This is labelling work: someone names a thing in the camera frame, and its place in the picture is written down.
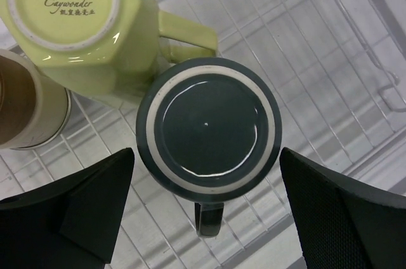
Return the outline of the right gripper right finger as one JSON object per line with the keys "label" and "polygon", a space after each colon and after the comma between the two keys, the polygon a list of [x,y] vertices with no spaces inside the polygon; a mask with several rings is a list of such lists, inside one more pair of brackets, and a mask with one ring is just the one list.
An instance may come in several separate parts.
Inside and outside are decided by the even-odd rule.
{"label": "right gripper right finger", "polygon": [[405,268],[405,197],[285,147],[280,170],[308,268]]}

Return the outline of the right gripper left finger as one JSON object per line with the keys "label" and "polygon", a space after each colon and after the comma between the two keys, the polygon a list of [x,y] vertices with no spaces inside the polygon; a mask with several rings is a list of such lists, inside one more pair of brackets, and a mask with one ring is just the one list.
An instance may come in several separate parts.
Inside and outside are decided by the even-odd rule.
{"label": "right gripper left finger", "polygon": [[104,268],[111,263],[134,152],[124,148],[1,201],[1,268]]}

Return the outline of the cream and brown cup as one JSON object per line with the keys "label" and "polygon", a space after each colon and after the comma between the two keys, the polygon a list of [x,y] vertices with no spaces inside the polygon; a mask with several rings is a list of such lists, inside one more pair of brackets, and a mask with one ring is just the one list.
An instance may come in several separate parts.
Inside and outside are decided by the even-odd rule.
{"label": "cream and brown cup", "polygon": [[41,147],[65,127],[69,90],[42,75],[26,57],[1,50],[1,148]]}

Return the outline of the dark teal mug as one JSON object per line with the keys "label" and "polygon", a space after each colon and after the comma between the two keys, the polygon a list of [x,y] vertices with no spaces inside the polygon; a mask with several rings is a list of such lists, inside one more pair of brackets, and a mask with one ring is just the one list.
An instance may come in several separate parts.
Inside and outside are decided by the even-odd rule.
{"label": "dark teal mug", "polygon": [[266,178],[281,143],[282,118],[269,87],[226,58],[168,68],[136,116],[142,162],[166,190],[194,203],[199,237],[219,234],[225,203]]}

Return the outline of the light green mug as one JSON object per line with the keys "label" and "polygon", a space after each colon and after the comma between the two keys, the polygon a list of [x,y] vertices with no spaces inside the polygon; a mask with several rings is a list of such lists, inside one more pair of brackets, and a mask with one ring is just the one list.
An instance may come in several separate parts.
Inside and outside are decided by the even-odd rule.
{"label": "light green mug", "polygon": [[1,0],[1,19],[39,70],[115,108],[140,104],[172,64],[215,56],[215,30],[157,0]]}

